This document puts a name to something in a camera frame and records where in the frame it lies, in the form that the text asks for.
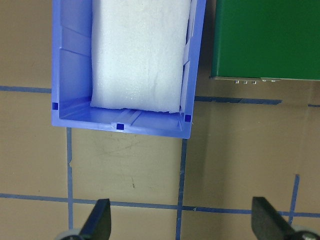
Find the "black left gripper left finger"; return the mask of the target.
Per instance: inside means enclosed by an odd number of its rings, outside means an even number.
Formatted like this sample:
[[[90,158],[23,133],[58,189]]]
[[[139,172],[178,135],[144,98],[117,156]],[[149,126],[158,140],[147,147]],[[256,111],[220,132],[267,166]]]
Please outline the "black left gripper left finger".
[[[108,240],[111,235],[111,204],[99,199],[79,232],[82,240]]]

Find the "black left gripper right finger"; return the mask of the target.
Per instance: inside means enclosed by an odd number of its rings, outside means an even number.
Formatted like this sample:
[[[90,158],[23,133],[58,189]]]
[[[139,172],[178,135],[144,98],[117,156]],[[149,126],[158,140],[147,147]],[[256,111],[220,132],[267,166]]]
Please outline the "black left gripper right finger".
[[[252,198],[251,229],[257,240],[303,239],[302,233],[295,231],[265,197]]]

